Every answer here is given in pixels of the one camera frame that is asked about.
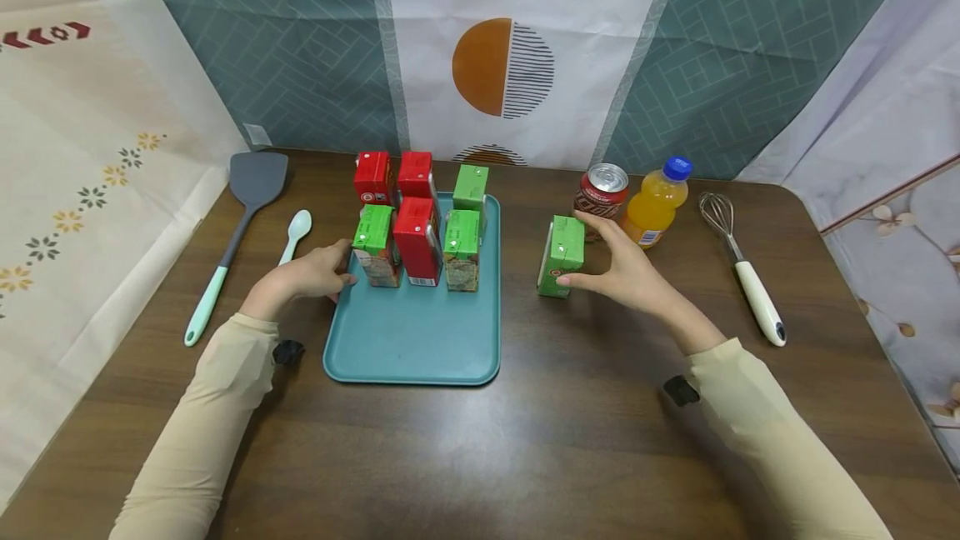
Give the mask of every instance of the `red arrow pattern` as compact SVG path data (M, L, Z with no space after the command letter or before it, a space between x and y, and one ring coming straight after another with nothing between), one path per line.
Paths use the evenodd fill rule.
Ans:
M27 34L27 40L38 43L38 45L52 45L52 43L54 43L53 40L44 38L42 27L35 27L31 29L30 33Z
M77 22L69 22L69 23L66 23L66 24L67 24L70 28L74 28L74 29L77 30L77 40L83 40L84 38L87 38L87 36L90 35L90 27L89 27L89 26L83 26L82 23L77 23Z
M18 37L17 37L18 34L19 32L8 31L6 34L2 35L2 43L5 43L5 45L9 47L14 47L14 48L30 48L30 45L27 45L26 43L20 42L18 40Z
M65 22L63 26L73 29L76 31L77 35L74 38L63 38L63 29L59 28L59 34L55 34L56 38L62 38L63 42L68 42L70 40L83 40L90 35L90 27L84 26L80 22ZM2 40L0 40L0 46L6 45L8 47L14 48L33 48L34 46L47 46L52 45L57 40L51 40L43 35L43 27L35 27L27 32L27 36L24 39L20 39L19 31L8 31L2 35Z

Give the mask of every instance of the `green juice box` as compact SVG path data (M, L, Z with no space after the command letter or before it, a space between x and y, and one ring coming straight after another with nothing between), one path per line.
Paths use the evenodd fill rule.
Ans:
M554 216L546 232L541 271L537 279L537 293L541 296L567 298L570 288L557 284L564 273L574 273L583 266L583 234L586 230L579 219Z
M400 286L400 256L397 244L393 243L392 223L393 207L364 205L360 212L360 223L353 236L353 254L371 286Z
M475 293L480 281L480 212L454 209L443 237L443 261L447 264L447 289L451 293Z
M460 166L457 174L457 184L453 187L453 207L463 211L480 212L480 243L483 243L483 233L487 229L487 177L490 176L490 167L475 165Z

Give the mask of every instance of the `teal patterned fabric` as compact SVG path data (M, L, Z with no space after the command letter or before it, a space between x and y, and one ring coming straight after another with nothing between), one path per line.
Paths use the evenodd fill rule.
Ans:
M670 0L604 156L730 179L790 123L883 0Z
M163 1L238 125L276 146L398 153L373 0Z
M236 123L277 146L398 152L403 90L385 71L391 27L374 0L163 1ZM645 173L678 153L696 175L733 178L882 1L668 0L602 159Z

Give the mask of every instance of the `white spoon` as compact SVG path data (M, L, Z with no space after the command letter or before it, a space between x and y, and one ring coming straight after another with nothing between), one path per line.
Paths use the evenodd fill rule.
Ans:
M287 228L287 237L290 239L287 247L283 249L279 264L290 263L291 258L294 258L294 251L297 250L297 243L308 235L311 227L313 227L313 218L310 217L310 212L306 209L297 211L294 218L290 220L290 227Z

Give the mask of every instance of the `hand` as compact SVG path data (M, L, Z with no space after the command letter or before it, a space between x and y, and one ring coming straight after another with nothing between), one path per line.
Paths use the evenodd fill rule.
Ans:
M295 258L273 269L267 275L276 275L292 292L292 298L302 296L329 296L334 302L340 290L356 283L356 277L342 273L347 269L350 245L343 238L331 246L314 248L308 255Z
M273 269L255 283L240 307L240 313L272 321L294 298L328 296L336 302L340 290L357 281L353 275L343 273L347 268L350 244L348 239L341 239Z
M663 279L642 248L627 237L611 219L576 211L574 217L598 231L610 246L610 270L602 275L569 273L557 279L558 285L583 288L608 296L630 308L652 314L663 314L680 294Z

